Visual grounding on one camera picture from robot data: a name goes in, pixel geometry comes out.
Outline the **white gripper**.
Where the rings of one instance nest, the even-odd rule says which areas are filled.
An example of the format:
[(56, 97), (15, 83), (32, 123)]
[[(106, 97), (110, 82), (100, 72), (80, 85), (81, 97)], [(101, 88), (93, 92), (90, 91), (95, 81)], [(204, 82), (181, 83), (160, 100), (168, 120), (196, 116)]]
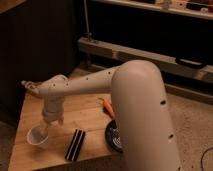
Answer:
[(46, 98), (42, 109), (43, 120), (40, 122), (40, 132), (43, 136), (48, 133), (48, 127), (50, 123), (57, 121), (59, 125), (64, 124), (64, 98)]

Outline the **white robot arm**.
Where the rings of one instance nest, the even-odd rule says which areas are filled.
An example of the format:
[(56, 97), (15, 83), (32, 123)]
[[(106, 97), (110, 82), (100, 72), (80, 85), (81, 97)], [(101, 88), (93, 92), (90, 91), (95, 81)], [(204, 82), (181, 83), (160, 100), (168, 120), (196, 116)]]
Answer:
[(66, 95), (109, 93), (129, 171), (183, 171), (161, 73), (149, 61), (66, 80), (57, 75), (38, 86), (44, 111)]

